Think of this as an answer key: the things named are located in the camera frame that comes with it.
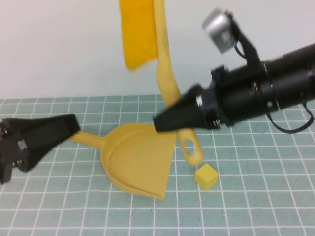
black cable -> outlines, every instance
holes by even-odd
[[[235,45],[235,51],[237,52],[238,55],[240,55],[242,58],[246,59],[245,55],[243,53],[241,53],[241,51],[239,50],[239,48],[237,47],[237,45]]]

dustpan hanging hole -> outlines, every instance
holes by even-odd
[[[192,140],[185,141],[185,150],[188,155],[193,155],[195,153],[195,145]]]

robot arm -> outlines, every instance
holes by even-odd
[[[232,126],[260,115],[267,115],[284,133],[300,132],[313,123],[313,114],[306,104],[315,99],[315,44],[277,59],[261,61],[230,13],[215,9],[202,28],[222,53],[235,48],[247,64],[232,71],[224,66],[212,70],[208,88],[194,85],[181,100],[154,117],[157,132],[219,129],[222,124]],[[238,42],[244,54],[238,50]],[[310,115],[302,127],[285,130],[272,121],[272,112],[298,104]]]

white grid line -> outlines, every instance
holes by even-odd
[[[15,112],[18,111],[20,102],[21,102],[21,100],[19,101],[18,105],[16,106],[16,111],[15,111]],[[26,186],[27,186],[27,184],[28,184],[29,176],[30,176],[30,172],[28,172],[28,174],[27,174],[26,181],[25,181],[25,183],[24,183],[24,187],[23,187],[23,190],[22,190],[22,194],[21,194],[20,199],[19,199],[19,203],[18,203],[18,205],[17,205],[17,207],[16,207],[16,211],[15,211],[15,213],[14,213],[14,216],[13,216],[13,219],[12,219],[12,222],[11,222],[11,225],[10,225],[10,229],[9,229],[9,231],[8,231],[8,233],[7,233],[8,236],[10,235],[11,230],[12,230],[12,228],[13,228],[13,224],[14,224],[14,221],[15,221],[15,219],[16,219],[16,215],[17,215],[17,213],[18,213],[18,209],[20,208],[20,205],[21,205],[21,202],[22,202],[22,198],[23,198],[23,195],[24,195]]]
[[[38,213],[37,213],[37,216],[36,216],[36,219],[35,219],[34,228],[33,228],[33,230],[32,230],[31,236],[33,236],[33,235],[34,235],[34,232],[35,232],[35,227],[36,227],[36,225],[37,225],[38,218],[39,218],[39,214],[40,214],[40,210],[41,210],[41,208],[42,208],[42,205],[43,205],[43,202],[44,202],[44,198],[45,198],[45,194],[46,194],[46,191],[47,191],[47,187],[48,187],[48,183],[49,183],[49,176],[51,175],[51,171],[52,171],[53,166],[54,166],[54,161],[55,161],[55,159],[56,159],[56,157],[57,157],[58,147],[59,147],[59,145],[58,145],[57,148],[56,148],[55,155],[54,155],[54,159],[53,159],[53,161],[52,161],[52,165],[51,165],[50,170],[49,170],[49,173],[48,173],[47,182],[46,182],[46,185],[45,185],[45,189],[44,189],[44,192],[43,192],[43,196],[42,196],[41,201],[40,201],[39,210],[38,210]]]
[[[81,191],[68,191],[68,193],[85,193],[87,190],[81,190]],[[109,190],[90,190],[90,192],[99,192],[99,193],[109,193]],[[120,190],[112,190],[112,193],[121,193]],[[173,192],[191,192],[191,193],[198,193],[199,190],[166,190],[167,193],[173,193]],[[200,192],[223,192],[223,193],[239,193],[239,192],[267,192],[267,190],[200,190]],[[269,192],[313,192],[312,189],[298,189],[298,190],[269,190]],[[55,191],[55,192],[24,192],[25,194],[53,194],[53,193],[66,193],[65,191]],[[3,192],[3,195],[5,194],[21,194],[21,192]]]
[[[72,227],[60,227],[60,229],[65,229],[65,230],[70,230],[70,229],[80,229],[81,226],[72,226]],[[204,227],[205,229],[216,229],[216,230],[219,230],[219,229],[222,229],[222,230],[225,230],[226,227]],[[253,227],[249,227],[249,226],[232,226],[230,227],[230,229],[252,229]],[[276,226],[254,226],[254,229],[264,229],[264,228],[267,228],[267,229],[276,229],[277,227]],[[292,226],[280,226],[281,229],[302,229],[301,226],[299,225],[292,225]],[[307,229],[315,229],[315,226],[306,226]],[[8,227],[0,227],[0,230],[7,230],[9,229]],[[17,230],[31,230],[32,227],[15,227],[14,229],[17,229]],[[36,230],[55,230],[56,228],[54,227],[36,227]],[[120,230],[120,229],[129,229],[129,227],[86,227],[85,229],[99,229],[99,230],[104,230],[104,229],[117,229],[117,230]],[[145,230],[145,229],[149,229],[149,230],[152,230],[153,227],[131,227],[131,229],[135,229],[135,230]],[[156,229],[163,229],[163,230],[172,230],[172,229],[177,229],[177,227],[156,227]],[[192,229],[192,230],[202,230],[202,227],[196,227],[196,226],[192,226],[192,227],[185,227],[185,226],[182,226],[181,229]]]
[[[177,164],[176,164],[176,148],[174,149],[174,159],[175,162],[173,165],[175,165],[175,193],[176,193],[176,213],[177,213],[177,234],[180,236],[180,226],[179,226],[179,205],[178,205],[178,185],[177,185]]]
[[[140,96],[138,96],[137,122],[139,121],[139,105],[140,105],[139,101],[140,101]],[[128,230],[128,236],[130,236],[130,232],[131,232],[132,201],[133,201],[133,194],[131,194],[131,203],[130,203],[130,216],[129,216],[129,230]]]
[[[163,102],[162,101],[157,101],[157,96],[155,95],[155,100],[152,100],[152,101],[140,101],[140,96],[138,96],[138,101],[130,101],[130,102],[125,102],[123,101],[123,96],[120,97],[120,101],[114,101],[114,102],[107,102],[107,101],[100,101],[100,102],[95,102],[95,101],[90,101],[90,99],[88,98],[88,101],[84,101],[84,102],[73,102],[75,104],[82,104],[82,105],[86,105],[86,112],[85,113],[76,113],[78,115],[83,115],[84,114],[84,117],[83,117],[83,121],[79,122],[79,123],[82,123],[80,125],[83,126],[90,126],[94,128],[96,128],[96,126],[99,126],[99,135],[100,135],[100,132],[101,132],[101,129],[102,129],[102,126],[103,125],[122,125],[124,123],[121,123],[121,116],[122,114],[137,114],[137,122],[138,122],[138,119],[139,119],[139,116],[140,114],[156,114],[157,112],[157,104],[162,104]],[[19,103],[6,103],[6,105],[17,105],[16,107],[16,112],[11,114],[1,114],[1,106],[2,104],[4,104],[4,101],[2,101],[2,103],[0,104],[0,117],[3,117],[3,116],[18,116],[18,115],[22,115],[22,116],[28,116],[30,114],[25,114],[25,113],[18,113],[18,110],[19,110],[19,104],[20,105],[24,105],[24,104],[28,104],[28,105],[34,105],[33,107],[33,112],[31,114],[31,117],[32,115],[34,114],[34,116],[40,116],[40,115],[43,115],[43,116],[52,116],[54,114],[60,114],[60,113],[57,113],[57,112],[52,112],[52,111],[56,111],[54,110],[55,108],[55,104],[67,104],[68,105],[68,113],[71,111],[70,109],[70,106],[73,104],[71,102],[72,98],[70,98],[70,101],[69,102],[55,102],[55,100],[53,100],[52,102],[47,102],[47,103],[41,103],[41,102],[38,102],[38,100],[36,100],[35,104],[32,104],[32,103],[24,103],[24,102],[21,102],[22,100],[19,100]],[[92,104],[92,103],[99,103],[99,104],[102,104],[103,105],[103,111],[102,112],[87,112],[88,110],[88,105]],[[105,109],[105,105],[106,104],[109,104],[109,103],[117,103],[117,104],[120,104],[120,111],[119,112],[106,112],[106,109]],[[138,105],[138,109],[137,109],[137,112],[123,112],[122,111],[122,106],[123,106],[123,103],[129,103],[129,104],[137,104]],[[141,103],[151,103],[152,105],[154,104],[155,105],[155,110],[154,112],[139,112],[139,106]],[[37,113],[36,112],[36,109],[38,108],[38,105],[39,104],[47,104],[47,105],[51,105],[50,107],[50,113]],[[301,106],[298,108],[298,109],[290,109],[290,110],[296,110],[296,111],[301,111]],[[104,118],[104,114],[119,114],[119,122],[118,123],[106,123],[106,122],[103,122],[103,118]],[[86,121],[87,119],[86,118],[86,115],[87,114],[98,114],[100,117],[101,117],[101,122],[98,122],[98,123],[89,123],[88,121]],[[288,119],[286,118],[286,115],[284,113],[284,119],[281,119],[281,120],[277,120],[276,122],[280,122],[282,124],[284,123],[287,123],[289,126],[290,124],[292,125],[294,122],[305,122],[306,121],[306,118],[304,116],[304,113],[302,112],[303,114],[303,117],[304,117],[304,120],[299,120],[299,119],[295,119],[295,120],[290,120],[288,121]],[[130,230],[132,229],[151,229],[153,231],[153,235],[155,234],[156,232],[156,229],[177,229],[178,231],[178,236],[180,235],[180,230],[181,229],[200,229],[202,230],[203,232],[203,235],[205,235],[205,229],[226,229],[228,231],[228,235],[230,235],[230,229],[251,229],[253,230],[254,234],[255,234],[255,229],[259,229],[259,228],[272,228],[272,229],[277,229],[279,234],[280,234],[280,229],[282,228],[299,228],[299,229],[303,229],[304,230],[304,233],[306,232],[305,229],[307,228],[314,228],[315,229],[315,226],[306,226],[306,225],[303,225],[301,224],[300,226],[279,226],[278,225],[278,222],[277,222],[277,218],[275,216],[275,213],[274,213],[274,210],[278,210],[278,209],[291,209],[291,210],[295,210],[299,216],[299,220],[300,222],[302,223],[302,220],[300,218],[300,215],[299,215],[299,210],[303,210],[303,209],[311,209],[311,210],[315,210],[315,205],[314,207],[297,207],[297,205],[295,204],[294,202],[294,207],[273,207],[273,203],[270,199],[270,193],[271,192],[286,192],[286,193],[289,193],[291,194],[291,197],[292,197],[292,200],[294,201],[294,196],[293,196],[293,193],[295,192],[300,192],[300,193],[315,193],[314,191],[314,184],[312,183],[311,181],[311,177],[314,177],[315,176],[315,173],[309,173],[307,168],[306,168],[306,164],[305,164],[305,161],[307,160],[311,160],[311,161],[314,161],[315,158],[312,158],[311,156],[306,156],[307,158],[304,158],[303,155],[302,155],[302,147],[315,147],[315,143],[314,144],[309,144],[309,145],[297,145],[297,142],[296,140],[294,139],[294,145],[277,145],[277,144],[274,144],[274,145],[256,145],[255,143],[255,139],[254,139],[254,135],[255,135],[255,138],[258,136],[258,135],[272,135],[272,138],[273,138],[273,141],[275,143],[275,138],[274,136],[275,135],[278,135],[278,134],[283,134],[282,132],[277,132],[274,130],[271,129],[270,127],[270,122],[268,120],[247,120],[247,121],[242,121],[241,123],[245,123],[247,122],[249,124],[249,127],[250,127],[250,132],[247,133],[247,132],[243,132],[243,133],[236,133],[236,132],[233,132],[234,129],[231,127],[230,128],[230,132],[226,132],[224,133],[224,131],[222,131],[221,133],[216,133],[215,131],[211,131],[209,133],[198,133],[198,130],[196,130],[196,134],[198,135],[198,137],[202,138],[202,137],[205,137],[205,136],[209,136],[209,135],[212,135],[212,138],[213,138],[213,145],[212,146],[202,146],[203,148],[213,148],[214,149],[214,153],[215,153],[215,157],[212,158],[212,159],[209,159],[208,157],[205,157],[204,158],[204,161],[210,161],[210,162],[216,162],[217,163],[217,166],[218,166],[218,171],[220,170],[220,165],[219,163],[223,163],[223,161],[230,161],[231,164],[235,163],[234,161],[237,161],[238,163],[238,166],[239,166],[239,170],[240,170],[240,173],[239,174],[225,174],[225,173],[220,173],[220,176],[221,177],[224,177],[224,176],[235,176],[235,177],[241,177],[242,179],[242,184],[243,184],[243,188],[244,190],[223,190],[222,188],[222,182],[221,182],[221,179],[220,179],[220,187],[221,189],[220,190],[208,190],[208,192],[218,192],[218,193],[221,193],[222,195],[222,199],[223,199],[223,207],[202,207],[202,200],[201,200],[201,192],[206,192],[206,191],[203,191],[200,189],[200,187],[198,186],[198,190],[178,190],[178,180],[177,178],[178,177],[193,177],[194,175],[193,174],[177,174],[177,171],[178,171],[178,168],[177,168],[177,163],[180,163],[180,162],[185,162],[184,159],[179,159],[179,157],[176,155],[176,149],[177,148],[180,148],[180,146],[178,147],[175,147],[175,150],[174,150],[174,154],[175,154],[175,159],[172,160],[172,164],[175,165],[175,174],[170,174],[169,176],[171,177],[175,177],[175,184],[176,184],[176,190],[167,190],[166,192],[167,193],[176,193],[176,207],[156,207],[156,201],[154,199],[154,204],[153,204],[153,207],[133,207],[133,195],[131,195],[131,202],[130,202],[130,207],[122,207],[122,208],[111,208],[109,207],[110,206],[110,197],[108,199],[108,203],[107,203],[107,207],[87,207],[87,202],[88,202],[88,198],[89,198],[89,193],[91,192],[104,192],[104,193],[109,193],[109,196],[111,193],[113,192],[121,192],[120,190],[112,190],[112,183],[110,183],[110,187],[109,187],[109,190],[91,190],[90,189],[90,185],[91,185],[91,180],[93,177],[96,177],[96,176],[106,176],[106,174],[94,174],[94,168],[96,165],[100,165],[101,164],[101,161],[100,160],[96,160],[96,153],[97,153],[97,150],[95,150],[95,153],[94,153],[94,159],[93,160],[76,160],[76,156],[77,156],[77,151],[79,149],[91,149],[93,147],[83,147],[83,146],[79,146],[77,145],[77,148],[71,148],[71,147],[56,147],[54,148],[53,150],[55,151],[55,155],[54,155],[54,159],[53,161],[45,161],[43,160],[41,163],[42,165],[46,166],[47,167],[49,166],[50,167],[50,171],[49,171],[49,174],[48,175],[42,175],[42,176],[30,176],[30,174],[28,174],[28,176],[13,176],[12,179],[17,179],[17,178],[25,178],[26,179],[26,182],[25,182],[25,185],[24,185],[24,190],[21,192],[10,192],[8,189],[5,188],[5,186],[3,186],[3,188],[1,189],[1,192],[0,192],[0,197],[3,196],[3,195],[6,195],[6,194],[43,194],[42,198],[41,198],[41,203],[40,203],[40,206],[38,209],[19,209],[19,207],[17,207],[16,209],[0,209],[0,212],[6,212],[6,211],[14,211],[15,212],[15,215],[17,214],[17,212],[20,212],[20,211],[37,211],[37,216],[36,216],[36,220],[35,220],[35,223],[34,223],[34,226],[33,227],[12,227],[12,225],[14,225],[14,220],[11,222],[11,227],[3,227],[0,229],[8,229],[9,231],[11,231],[11,229],[30,229],[32,230],[32,235],[34,234],[34,232],[36,230],[39,230],[39,229],[53,229],[53,230],[57,230],[56,231],[56,235],[58,233],[58,230],[59,229],[80,229],[80,235],[82,234],[83,230],[84,229],[102,229],[104,230],[104,235],[106,234],[106,230],[107,229],[128,229],[128,234],[130,235]],[[255,132],[253,133],[252,132],[252,125],[253,124],[256,124],[256,123],[264,123],[264,124],[268,124],[269,126],[269,129],[270,131],[266,131],[266,132]],[[312,132],[312,130],[309,128],[307,130],[307,132],[303,131],[303,134],[311,134],[314,142],[315,142],[315,138],[314,138],[314,133],[315,132]],[[241,137],[241,136],[249,136],[251,135],[253,141],[254,141],[254,144],[253,145],[235,145],[235,140],[237,137]],[[233,140],[233,146],[217,146],[215,144],[215,138],[216,137],[232,137],[232,140]],[[257,158],[245,158],[245,159],[240,159],[239,157],[239,151],[238,148],[239,147],[251,147],[251,148],[255,148],[255,151],[256,151],[256,154],[257,154]],[[260,158],[259,156],[259,152],[258,152],[258,149],[259,151],[262,151],[264,147],[273,147],[273,148],[276,148],[277,150],[277,154],[278,154],[278,157],[275,157],[275,159],[268,159],[268,158]],[[280,155],[280,147],[295,147],[298,149],[298,153],[299,153],[299,158],[296,158],[296,157],[293,157],[293,158],[283,158],[281,157]],[[235,149],[236,151],[236,157],[231,159],[231,158],[224,158],[222,156],[220,156],[220,158],[218,158],[218,154],[217,154],[217,150],[219,148],[233,148]],[[59,154],[58,153],[58,150],[67,150],[67,149],[71,149],[71,150],[75,150],[75,158],[73,161],[55,161],[56,160],[56,156]],[[243,161],[248,161],[248,160],[251,160],[251,161],[257,161],[259,164],[260,164],[260,169],[261,169],[261,174],[244,174],[242,172],[242,169],[241,169],[241,163]],[[285,162],[290,162],[290,161],[301,161],[301,163],[303,164],[304,166],[304,169],[305,169],[305,173],[297,173],[297,174],[287,174],[285,171],[283,172],[283,174],[265,174],[264,171],[263,171],[263,167],[262,167],[262,164],[261,164],[261,161],[268,161],[270,163],[272,163],[272,161],[277,161],[281,163],[281,166],[282,166],[282,169],[284,169],[284,163]],[[59,163],[59,164],[72,164],[72,168],[71,168],[71,172],[70,172],[70,175],[65,175],[65,176],[51,176],[51,172],[52,172],[52,168],[53,168],[53,165],[55,163]],[[72,175],[72,170],[73,170],[73,166],[76,164],[76,163],[86,163],[86,164],[93,164],[93,167],[92,167],[92,173],[91,175]],[[265,190],[245,190],[245,183],[244,183],[244,180],[243,180],[243,177],[244,176],[261,176],[263,177],[264,179],[264,183],[265,183],[265,187],[266,189]],[[285,177],[286,179],[286,183],[289,187],[289,189],[283,189],[283,190],[278,190],[278,189],[273,189],[273,190],[270,190],[268,189],[268,185],[267,185],[267,182],[266,182],[266,176],[268,177]],[[308,178],[310,184],[311,184],[311,187],[309,187],[309,189],[291,189],[290,187],[290,182],[288,181],[288,177],[290,176],[305,176]],[[70,179],[71,178],[76,178],[76,177],[86,177],[86,178],[90,178],[90,181],[89,181],[89,187],[87,190],[82,190],[82,191],[69,191],[69,183],[70,183]],[[37,191],[37,192],[26,192],[25,189],[26,189],[26,185],[27,185],[27,181],[28,179],[30,178],[47,178],[47,182],[46,182],[46,185],[45,185],[45,190],[44,191]],[[66,191],[59,191],[59,192],[55,192],[55,191],[51,191],[51,192],[48,192],[47,191],[47,186],[48,186],[48,182],[50,179],[53,179],[53,178],[69,178],[69,181],[68,181],[68,186],[67,186],[67,190]],[[200,207],[179,207],[179,199],[178,199],[178,193],[179,192],[196,192],[198,193],[199,195],[199,203],[200,203]],[[226,207],[225,205],[225,200],[224,200],[224,193],[245,193],[245,198],[246,198],[246,202],[247,202],[247,207]],[[248,193],[250,192],[261,192],[261,193],[267,193],[268,197],[269,197],[269,202],[270,202],[270,206],[271,207],[250,207],[249,205],[249,199],[248,199]],[[66,202],[66,198],[67,198],[67,194],[68,193],[86,193],[86,199],[85,199],[85,204],[84,204],[84,207],[77,207],[77,208],[65,208],[65,205],[63,203],[63,207],[60,208],[60,209],[45,209],[45,208],[42,208],[42,205],[43,205],[43,200],[44,200],[44,197],[46,194],[50,194],[50,193],[63,193],[65,194],[65,197],[64,197],[64,203]],[[85,214],[86,214],[86,210],[89,210],[89,209],[103,209],[103,210],[107,210],[107,213],[106,213],[106,220],[105,220],[105,226],[103,227],[87,227],[85,226]],[[108,212],[109,210],[128,210],[130,211],[130,216],[129,216],[129,225],[126,226],[126,227],[108,227],[107,226],[107,221],[108,221]],[[151,209],[153,211],[153,226],[152,227],[132,227],[131,226],[131,218],[132,218],[132,211],[134,209],[138,209],[138,210],[148,210],[148,209]],[[156,210],[157,209],[163,209],[163,210],[166,210],[166,209],[169,209],[169,210],[176,210],[177,211],[177,226],[176,227],[156,227],[156,224],[155,224],[155,220],[156,220]],[[180,226],[180,216],[179,216],[179,210],[180,209],[194,209],[194,210],[199,210],[201,212],[201,222],[202,222],[202,227],[183,227],[183,226]],[[219,209],[219,210],[224,210],[224,214],[225,214],[225,220],[226,220],[226,226],[224,227],[205,227],[204,226],[204,222],[203,222],[203,210],[204,209]],[[275,218],[275,221],[276,221],[276,225],[275,226],[254,226],[254,223],[253,223],[253,219],[252,219],[252,214],[251,214],[251,210],[257,210],[257,209],[268,209],[268,210],[271,210],[273,212],[273,215],[274,215],[274,218]],[[60,218],[59,218],[59,222],[58,222],[58,227],[37,227],[37,221],[38,221],[38,218],[39,218],[39,215],[40,215],[40,212],[41,211],[53,211],[53,210],[60,210],[61,211],[61,214],[60,214]],[[62,218],[62,214],[63,212],[66,212],[66,211],[72,211],[72,210],[83,210],[83,217],[82,217],[82,221],[81,222],[78,222],[80,223],[81,226],[75,226],[75,227],[62,227],[60,226],[60,220]],[[229,226],[228,224],[228,218],[227,218],[227,210],[248,210],[249,211],[249,214],[250,214],[250,220],[251,220],[251,226],[248,226],[248,227],[231,227]]]
[[[300,109],[301,109],[303,118],[304,118],[304,120],[305,120],[305,122],[306,122],[307,120],[306,120],[306,117],[305,117],[305,115],[304,115],[304,112],[303,112],[303,110],[302,110],[302,108],[301,108],[301,105],[300,105]],[[286,122],[287,122],[287,125],[288,125],[289,128],[290,128],[290,125],[289,125],[289,123],[288,123],[288,121],[287,121],[286,116],[285,116],[285,120],[286,120]],[[313,133],[312,133],[312,131],[311,131],[311,128],[308,127],[308,130],[310,131],[311,136],[312,136],[312,138],[313,138],[313,140],[314,140],[314,143],[315,143],[315,138],[314,138],[314,135],[313,135]],[[312,183],[312,181],[311,181],[310,174],[309,174],[309,172],[308,172],[308,170],[307,170],[307,168],[306,168],[306,165],[305,165],[305,163],[304,163],[304,159],[303,159],[303,157],[302,157],[302,155],[301,155],[301,152],[300,152],[298,146],[297,146],[297,149],[298,149],[298,152],[299,152],[299,156],[300,156],[300,158],[301,158],[301,161],[302,161],[302,163],[303,163],[303,166],[304,166],[306,175],[307,175],[307,177],[308,177],[308,180],[309,180],[309,182],[310,182],[310,185],[311,185],[312,190],[313,190],[314,195],[315,195],[314,185],[313,185],[313,183]]]
[[[276,222],[276,226],[277,226],[277,229],[278,229],[278,233],[279,235],[281,235],[281,232],[280,232],[280,229],[279,229],[279,224],[278,224],[278,220],[277,220],[277,217],[276,217],[276,214],[275,214],[275,209],[273,207],[273,203],[271,201],[271,197],[270,197],[270,191],[269,191],[269,188],[268,188],[268,185],[267,185],[267,181],[266,181],[266,174],[264,173],[264,169],[262,167],[262,164],[261,164],[261,159],[260,159],[260,155],[259,155],[259,152],[258,152],[258,149],[257,149],[257,146],[256,146],[256,142],[255,142],[255,139],[254,139],[254,136],[252,135],[252,141],[254,143],[254,146],[255,146],[255,151],[256,151],[256,154],[258,156],[258,160],[259,160],[259,165],[260,165],[260,169],[261,169],[261,173],[262,173],[262,177],[264,179],[264,184],[265,184],[265,187],[266,187],[266,190],[267,190],[267,195],[268,195],[268,200],[269,200],[269,203],[270,203],[270,206],[271,206],[271,210],[272,210],[272,215],[275,219],[275,222]]]
[[[121,116],[121,115],[122,115],[122,107],[123,107],[123,97],[122,97],[121,102],[120,102],[120,113],[119,113],[118,126],[120,125],[120,119],[121,119],[121,117],[122,117],[122,116]],[[110,204],[110,197],[111,197],[112,186],[113,186],[113,184],[110,183],[107,208],[109,208],[109,204]],[[107,210],[107,212],[106,212],[104,236],[106,236],[106,229],[107,229],[107,222],[108,222],[108,214],[109,214],[109,210]]]
[[[58,210],[64,210],[64,211],[75,211],[75,210],[84,210],[84,209],[88,209],[88,210],[130,210],[130,207],[74,207],[74,208],[42,208],[41,211],[58,211]],[[132,207],[132,210],[153,210],[153,207]],[[315,209],[315,206],[308,206],[308,207],[156,207],[156,210],[176,210],[176,209],[180,209],[180,210],[295,210],[295,209],[299,209],[299,210],[304,210],[304,209]],[[17,209],[0,209],[0,212],[4,212],[4,211],[16,211]],[[18,209],[17,211],[38,211],[38,209]]]
[[[200,205],[200,213],[201,213],[201,225],[202,225],[202,235],[205,235],[205,227],[204,227],[204,222],[203,222],[203,208],[202,208],[202,203],[201,203],[201,194],[200,194],[200,185],[198,185],[198,195],[199,195],[199,205]]]
[[[225,221],[226,221],[226,228],[227,228],[228,236],[231,236],[230,227],[229,227],[228,219],[227,219],[227,212],[226,212],[226,206],[225,206],[225,200],[224,200],[224,194],[223,194],[223,185],[222,185],[222,181],[221,181],[221,177],[220,177],[220,169],[219,169],[218,155],[217,155],[217,149],[216,149],[216,141],[215,141],[214,135],[212,135],[212,139],[213,139],[213,145],[215,147],[215,155],[216,155],[218,174],[219,174],[220,192],[221,192],[221,196],[222,196],[222,200],[223,200],[223,209],[224,209],[224,215],[225,215]]]
[[[270,132],[272,132],[272,129],[271,129],[271,126],[270,126],[270,123],[269,123],[269,122],[268,122],[268,125],[269,125]],[[272,139],[273,139],[274,143],[276,143],[276,140],[275,140],[274,135],[271,134],[271,136],[272,136]],[[278,156],[280,157],[281,155],[280,155],[280,152],[279,152],[279,149],[278,149],[277,146],[276,146],[276,150],[277,150]],[[298,218],[299,218],[299,221],[300,221],[301,225],[303,226],[303,222],[302,222],[300,213],[299,213],[299,211],[298,211],[298,209],[297,209],[296,202],[295,202],[293,193],[292,193],[292,191],[291,191],[290,182],[289,182],[289,180],[288,180],[288,178],[287,178],[286,171],[285,171],[284,164],[283,164],[282,160],[280,160],[280,163],[281,163],[281,166],[282,166],[282,169],[283,169],[283,173],[284,173],[284,176],[285,176],[285,180],[286,180],[287,185],[288,185],[289,190],[290,190],[291,198],[292,198],[292,200],[293,200],[293,203],[294,203],[294,207],[295,207],[295,209],[296,209],[297,216],[298,216]],[[304,232],[304,235],[307,236],[304,226],[303,226],[303,232]]]
[[[98,135],[100,136],[100,132],[102,130],[102,126],[100,125],[99,126],[99,131],[98,131]],[[90,192],[90,187],[91,187],[91,182],[92,182],[92,177],[93,177],[93,171],[94,171],[94,167],[95,167],[95,163],[96,163],[96,154],[97,154],[97,149],[94,148],[94,160],[93,160],[93,166],[92,166],[92,171],[91,171],[91,176],[90,176],[90,181],[89,181],[89,187],[88,187],[88,190],[87,190],[87,195],[86,195],[86,199],[85,199],[85,204],[84,204],[84,211],[83,211],[83,216],[82,216],[82,224],[81,224],[81,230],[80,230],[80,236],[82,235],[83,233],[83,227],[84,227],[84,221],[85,221],[85,213],[86,213],[86,209],[87,209],[87,204],[88,204],[88,200],[89,200],[89,192]]]
[[[231,134],[232,134],[233,144],[235,146],[235,140],[234,140],[232,127],[230,127],[230,130],[231,130]],[[239,168],[239,171],[240,171],[240,176],[241,176],[241,180],[242,180],[243,189],[245,190],[246,188],[245,188],[245,184],[244,184],[242,169],[241,169],[241,165],[240,165],[240,162],[239,162],[239,158],[238,158],[238,153],[237,153],[237,148],[236,147],[235,147],[235,152],[236,152],[236,159],[237,159],[238,168]],[[248,207],[248,212],[249,212],[249,215],[250,215],[251,224],[252,224],[252,227],[253,227],[254,223],[252,221],[252,213],[251,213],[251,210],[249,209],[250,208],[250,204],[248,202],[248,198],[247,198],[247,193],[246,192],[245,192],[245,199],[246,199],[246,204],[247,204],[247,207]]]
[[[88,104],[89,104],[89,98],[88,98],[88,101],[87,101],[86,106],[85,106],[85,111],[87,111],[87,109],[88,109]],[[86,117],[86,115],[84,115],[84,117],[83,117],[82,129],[83,129],[83,126],[84,126],[85,117]],[[74,160],[75,160],[76,157],[77,157],[79,145],[80,145],[80,144],[77,144],[77,148],[76,148],[76,150],[75,150]],[[63,208],[62,208],[61,213],[60,213],[60,217],[59,217],[58,226],[57,226],[57,230],[56,230],[55,236],[58,235],[58,231],[59,231],[59,228],[60,228],[60,223],[61,223],[61,220],[62,220],[62,217],[63,217],[63,209],[64,209],[65,202],[66,202],[67,196],[68,196],[68,191],[69,191],[69,186],[70,186],[70,182],[71,182],[71,176],[72,176],[73,167],[74,167],[74,162],[72,163],[72,166],[71,166],[69,181],[68,181],[67,189],[66,189],[66,192],[65,192],[64,200],[63,200]]]
[[[154,109],[154,113],[157,113],[157,96],[155,95],[155,109]],[[156,199],[153,198],[153,236],[156,235]]]

white wall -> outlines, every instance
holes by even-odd
[[[165,1],[181,91],[207,85],[222,63],[244,63],[233,50],[222,56],[201,30],[216,6],[234,13],[261,59],[315,43],[314,0]],[[1,0],[0,98],[158,93],[156,61],[126,70],[120,23],[118,0]]]

